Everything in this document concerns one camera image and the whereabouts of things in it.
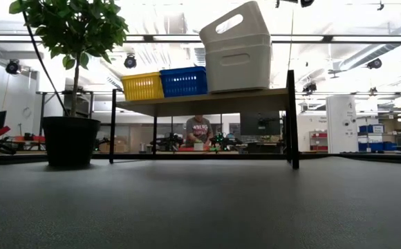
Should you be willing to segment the blue storage bin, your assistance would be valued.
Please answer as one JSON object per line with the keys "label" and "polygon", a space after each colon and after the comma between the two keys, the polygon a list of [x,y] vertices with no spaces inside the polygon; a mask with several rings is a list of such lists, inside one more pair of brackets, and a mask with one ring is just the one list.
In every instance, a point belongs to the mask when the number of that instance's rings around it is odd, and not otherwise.
{"label": "blue storage bin", "polygon": [[397,149],[397,144],[393,142],[370,142],[370,143],[358,143],[360,151],[395,151]]}
{"label": "blue storage bin", "polygon": [[360,133],[384,133],[383,124],[368,124],[359,126]]}

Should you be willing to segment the white cylindrical pillar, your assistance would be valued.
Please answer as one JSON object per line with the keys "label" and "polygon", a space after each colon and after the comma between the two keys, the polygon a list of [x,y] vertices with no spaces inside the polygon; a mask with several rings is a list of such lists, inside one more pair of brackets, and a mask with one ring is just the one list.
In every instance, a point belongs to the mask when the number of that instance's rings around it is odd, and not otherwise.
{"label": "white cylindrical pillar", "polygon": [[352,95],[326,98],[328,153],[358,151],[357,114]]}

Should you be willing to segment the red storage bins rack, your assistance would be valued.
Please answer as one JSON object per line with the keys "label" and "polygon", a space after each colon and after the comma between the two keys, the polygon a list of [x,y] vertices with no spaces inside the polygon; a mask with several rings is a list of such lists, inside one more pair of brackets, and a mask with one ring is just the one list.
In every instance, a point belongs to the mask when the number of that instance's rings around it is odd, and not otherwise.
{"label": "red storage bins rack", "polygon": [[310,131],[309,132],[310,150],[313,152],[328,151],[328,134],[327,131]]}

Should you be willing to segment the brown cardboard box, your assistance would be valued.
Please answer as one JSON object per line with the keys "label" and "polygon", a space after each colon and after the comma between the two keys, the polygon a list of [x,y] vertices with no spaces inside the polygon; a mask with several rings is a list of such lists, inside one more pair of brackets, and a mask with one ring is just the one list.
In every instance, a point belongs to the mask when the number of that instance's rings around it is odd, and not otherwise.
{"label": "brown cardboard box", "polygon": [[[98,149],[101,153],[108,154],[110,152],[110,141],[104,141],[103,143],[99,144]],[[129,146],[126,140],[123,139],[115,139],[114,146],[113,146],[114,153],[127,153],[129,152]]]}

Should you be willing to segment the green potted plant black pot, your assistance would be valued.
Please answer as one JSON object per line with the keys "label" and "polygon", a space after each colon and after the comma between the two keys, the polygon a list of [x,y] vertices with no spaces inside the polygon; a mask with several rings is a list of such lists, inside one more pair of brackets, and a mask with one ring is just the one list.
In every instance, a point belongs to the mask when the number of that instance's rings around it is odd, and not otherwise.
{"label": "green potted plant black pot", "polygon": [[90,57],[108,62],[108,54],[124,43],[129,27],[115,0],[14,0],[12,15],[21,13],[31,37],[39,36],[51,57],[62,55],[72,69],[71,107],[65,116],[42,119],[48,164],[56,168],[88,167],[100,122],[77,117],[80,69]]}

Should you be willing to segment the yellow plastic mesh basket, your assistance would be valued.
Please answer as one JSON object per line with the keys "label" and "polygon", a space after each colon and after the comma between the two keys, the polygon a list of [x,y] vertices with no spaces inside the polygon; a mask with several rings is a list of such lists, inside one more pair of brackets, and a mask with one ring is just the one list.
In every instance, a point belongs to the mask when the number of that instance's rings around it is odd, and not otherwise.
{"label": "yellow plastic mesh basket", "polygon": [[122,78],[127,78],[127,77],[159,77],[160,72],[151,72],[151,73],[139,73],[139,74],[133,74],[133,75],[124,75]]}
{"label": "yellow plastic mesh basket", "polygon": [[124,96],[127,101],[152,100],[164,98],[160,76],[121,78]]}

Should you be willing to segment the wooden shelf black legs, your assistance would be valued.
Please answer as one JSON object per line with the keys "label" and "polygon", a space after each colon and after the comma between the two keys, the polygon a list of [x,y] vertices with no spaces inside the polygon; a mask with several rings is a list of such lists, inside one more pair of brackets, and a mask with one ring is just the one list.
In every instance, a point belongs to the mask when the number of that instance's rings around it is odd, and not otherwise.
{"label": "wooden shelf black legs", "polygon": [[157,134],[159,117],[188,116],[190,114],[224,114],[253,111],[285,111],[286,160],[293,169],[299,169],[297,111],[295,99],[295,72],[287,72],[286,87],[255,91],[237,91],[209,95],[190,95],[153,100],[116,100],[117,91],[112,91],[111,136],[115,133],[116,109],[121,108],[153,118],[153,138]]}

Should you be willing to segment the black table mat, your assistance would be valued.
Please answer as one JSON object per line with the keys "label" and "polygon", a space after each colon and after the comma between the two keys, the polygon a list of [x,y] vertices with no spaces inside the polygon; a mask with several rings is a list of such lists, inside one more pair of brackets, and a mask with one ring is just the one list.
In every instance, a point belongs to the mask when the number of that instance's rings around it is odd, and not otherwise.
{"label": "black table mat", "polygon": [[0,166],[0,249],[401,249],[401,164]]}

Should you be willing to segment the white plastic handled basket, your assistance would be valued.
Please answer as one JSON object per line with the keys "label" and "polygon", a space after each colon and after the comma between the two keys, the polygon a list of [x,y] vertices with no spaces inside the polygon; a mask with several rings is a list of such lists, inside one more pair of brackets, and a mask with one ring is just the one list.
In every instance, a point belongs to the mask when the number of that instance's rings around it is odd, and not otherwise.
{"label": "white plastic handled basket", "polygon": [[[241,18],[233,26],[224,31],[218,27],[231,19]],[[199,32],[200,40],[204,44],[219,42],[227,39],[236,39],[250,35],[270,36],[263,15],[256,1],[246,2],[239,7],[227,12],[212,23],[206,25]]]}
{"label": "white plastic handled basket", "polygon": [[247,35],[229,39],[221,39],[217,41],[203,41],[205,46],[212,47],[234,47],[234,46],[253,46],[253,45],[270,45],[271,36],[264,34]]}
{"label": "white plastic handled basket", "polygon": [[268,89],[272,47],[230,48],[206,53],[207,87],[210,93]]}

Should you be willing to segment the person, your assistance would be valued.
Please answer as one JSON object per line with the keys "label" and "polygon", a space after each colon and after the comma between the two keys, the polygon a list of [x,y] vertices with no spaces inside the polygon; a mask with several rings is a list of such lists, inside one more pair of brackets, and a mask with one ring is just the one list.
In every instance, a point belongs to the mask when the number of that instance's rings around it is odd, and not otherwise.
{"label": "person", "polygon": [[185,146],[193,147],[195,143],[203,143],[205,147],[210,146],[213,137],[212,126],[207,118],[196,115],[186,121]]}

